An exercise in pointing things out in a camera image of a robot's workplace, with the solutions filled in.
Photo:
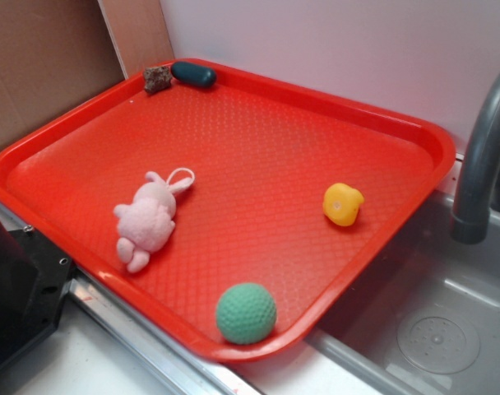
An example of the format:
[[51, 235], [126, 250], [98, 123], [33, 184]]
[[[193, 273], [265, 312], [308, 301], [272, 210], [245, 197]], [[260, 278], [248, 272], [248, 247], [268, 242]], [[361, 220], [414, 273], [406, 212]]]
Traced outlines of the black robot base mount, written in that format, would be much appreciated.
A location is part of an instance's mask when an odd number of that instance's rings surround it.
[[57, 330], [73, 270], [41, 232], [0, 221], [0, 372]]

